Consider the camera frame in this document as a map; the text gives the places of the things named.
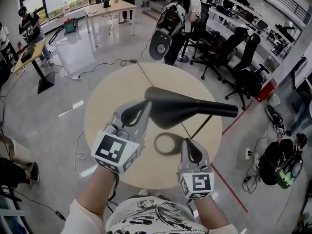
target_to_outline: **railing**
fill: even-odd
[[[298,16],[305,24],[308,24],[311,15],[305,11],[298,3],[294,0],[278,0],[287,8],[289,8],[296,16]]]

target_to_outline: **round table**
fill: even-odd
[[[182,69],[161,63],[142,63],[140,65],[156,87],[197,99],[215,101],[208,89],[198,79]],[[115,109],[131,100],[144,99],[145,90],[150,86],[150,82],[137,64],[118,69],[104,78],[90,95],[84,115],[84,132],[90,149],[98,131],[103,131]],[[206,118],[207,115],[195,115],[184,121],[183,124],[192,135]],[[123,182],[145,189],[166,189],[179,185],[176,173],[181,154],[164,156],[156,152],[154,148],[155,138],[164,132],[188,137],[182,124],[169,130],[163,130],[150,119],[144,138],[145,149],[121,176],[120,179]],[[194,138],[207,150],[210,162],[213,161],[219,149],[221,136],[221,117],[213,116]],[[167,141],[164,139],[159,143],[162,145]]]

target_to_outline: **desk leg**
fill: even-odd
[[[91,18],[91,28],[92,28],[92,32],[93,32],[94,44],[97,47],[98,46],[98,40],[97,40],[97,35],[96,35],[96,29],[94,27],[94,19],[93,18]]]
[[[136,23],[136,9],[132,11],[132,24],[131,24],[131,36],[134,35],[133,30]]]
[[[38,94],[40,94],[44,90],[47,90],[50,87],[53,87],[55,72],[49,73],[47,76],[44,76],[35,60],[32,61],[32,64],[41,78],[38,85]]]
[[[89,27],[89,17],[88,14],[86,12],[84,12],[84,16],[86,17],[86,22],[87,22],[87,29],[88,29],[88,33],[90,33],[90,27]]]

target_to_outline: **wooden table top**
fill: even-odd
[[[189,73],[166,64],[140,64],[147,77],[156,87],[180,93],[189,97],[215,101],[208,89]],[[98,131],[103,131],[115,109],[131,100],[143,99],[144,93],[151,84],[137,64],[126,66],[113,72],[95,88],[90,95],[84,115],[84,130],[91,149]],[[196,115],[183,122],[185,128],[194,134],[204,122],[207,115]],[[150,119],[145,140],[145,149],[133,165],[120,179],[130,185],[145,189],[165,189],[179,185],[177,175],[181,153],[164,156],[154,147],[155,138],[164,132],[188,137],[181,124],[169,130],[157,127]],[[221,117],[213,116],[203,129],[195,136],[208,152],[210,162],[218,152],[222,136]],[[156,143],[161,151],[170,151],[175,145],[167,136],[160,137]]]
[[[21,62],[21,58],[23,57],[25,52],[19,57],[19,60],[16,63],[15,68],[13,70],[13,74],[15,74],[17,71],[19,71],[20,69],[22,69],[23,67],[25,67],[26,65],[28,65],[29,63],[31,63],[33,60],[37,59],[41,55],[41,52],[45,45],[45,41],[46,41],[46,38],[36,43],[33,56],[26,62],[24,63]]]
[[[109,1],[109,4],[111,7],[108,8],[103,8],[102,3],[90,5],[84,8],[84,12],[87,13],[88,17],[94,18],[112,12],[120,12],[124,10],[136,9],[135,5],[122,0],[118,0],[118,2],[115,2],[115,0],[111,0]]]

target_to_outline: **floor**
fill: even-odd
[[[83,130],[86,102],[104,77],[122,67],[117,61],[113,65],[100,65],[94,72],[83,75],[82,80],[66,77],[90,71],[100,63],[112,63],[116,59],[138,59],[151,38],[155,23],[155,20],[145,15],[136,18],[136,35],[131,36],[131,27],[128,24],[118,25],[117,19],[113,19],[109,34],[110,20],[97,18],[95,25],[99,46],[95,48],[91,35],[87,32],[85,20],[80,20],[76,33],[67,36],[60,33],[49,46],[53,52],[54,63],[64,67],[43,68],[46,74],[51,70],[57,72],[54,87],[38,95],[39,77],[31,65],[24,73],[10,76],[1,89],[1,95],[7,95],[3,130],[5,134],[32,150],[41,176],[40,183],[32,187],[19,185],[18,192],[50,206],[67,217],[69,205],[85,185],[85,181],[74,171],[74,151],[76,139]],[[192,49],[188,50],[188,55],[193,55]],[[140,62],[152,61],[147,49],[143,52]],[[188,63],[177,62],[176,66],[200,80],[202,65],[190,66]],[[235,104],[241,108],[237,95],[228,101],[224,99],[231,89],[219,82],[213,72],[208,71],[206,79],[201,82],[210,90],[216,101]],[[78,102],[81,102],[80,106],[73,106]],[[251,159],[245,160],[246,148],[250,147],[253,150],[257,139],[264,137],[268,129],[268,137],[259,141],[256,147],[257,152],[263,153],[276,136],[266,116],[265,104],[256,100],[246,100],[246,103],[249,105],[248,109],[237,121],[232,118],[222,119],[223,137],[219,152],[213,161],[215,171],[219,173],[216,176],[213,197],[240,234],[290,234],[299,216],[312,173],[306,167],[305,161],[305,169],[296,183],[287,190],[263,183],[257,184],[253,194],[243,190],[242,182],[252,162]],[[287,123],[293,120],[293,115],[285,103],[277,109],[286,115]],[[89,153],[84,134],[78,139],[78,152]],[[305,155],[305,159],[309,164],[311,156]],[[76,158],[79,173],[94,164],[95,161],[90,155],[85,160]],[[139,190],[140,188],[121,183],[116,202],[124,201]],[[179,187],[164,190],[163,193],[176,202],[186,203]],[[23,202],[20,207],[26,212],[26,220],[33,233],[60,233],[64,222],[52,211],[22,197],[21,199]]]

